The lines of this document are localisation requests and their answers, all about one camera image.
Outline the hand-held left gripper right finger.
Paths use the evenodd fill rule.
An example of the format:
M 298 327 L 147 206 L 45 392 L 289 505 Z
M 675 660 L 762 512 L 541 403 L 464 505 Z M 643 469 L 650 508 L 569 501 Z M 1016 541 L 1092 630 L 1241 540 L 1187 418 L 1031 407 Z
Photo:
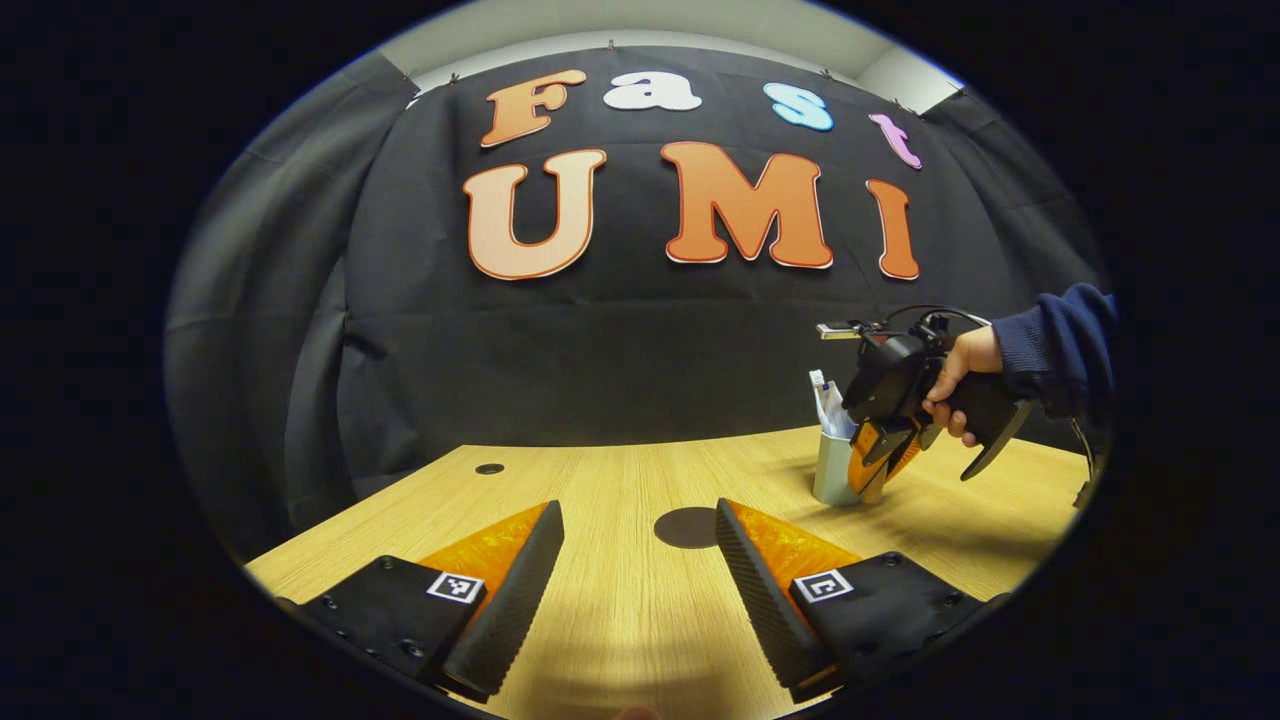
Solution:
M 795 703 L 878 682 L 987 619 L 977 598 L 905 553 L 861 559 L 719 498 L 716 541 L 756 641 Z

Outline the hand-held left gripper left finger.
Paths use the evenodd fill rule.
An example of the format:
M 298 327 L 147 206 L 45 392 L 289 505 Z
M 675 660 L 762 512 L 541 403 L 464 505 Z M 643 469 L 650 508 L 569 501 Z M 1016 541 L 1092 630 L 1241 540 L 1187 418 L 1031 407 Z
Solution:
M 552 500 L 426 557 L 381 555 L 302 602 L 276 602 L 393 673 L 484 705 L 524 646 L 563 542 Z

